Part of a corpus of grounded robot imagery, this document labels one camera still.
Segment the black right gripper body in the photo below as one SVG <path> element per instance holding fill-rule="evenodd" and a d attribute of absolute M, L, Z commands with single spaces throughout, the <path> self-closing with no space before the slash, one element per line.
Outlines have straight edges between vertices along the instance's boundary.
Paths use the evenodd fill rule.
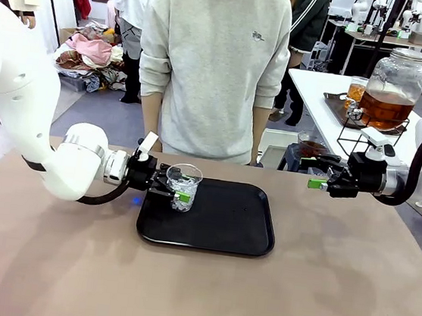
<path fill-rule="evenodd" d="M 386 169 L 384 160 L 373 161 L 364 152 L 354 152 L 346 166 L 327 180 L 327 192 L 336 199 L 352 199 L 360 192 L 379 192 Z"/>

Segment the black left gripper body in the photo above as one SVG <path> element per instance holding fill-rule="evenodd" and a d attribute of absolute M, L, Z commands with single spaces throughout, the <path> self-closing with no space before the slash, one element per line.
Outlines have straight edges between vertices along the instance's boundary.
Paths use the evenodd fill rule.
<path fill-rule="evenodd" d="M 158 159 L 147 155 L 143 160 L 143 154 L 133 154 L 127 163 L 126 188 L 139 191 L 146 191 L 151 185 L 153 176 L 158 168 Z"/>

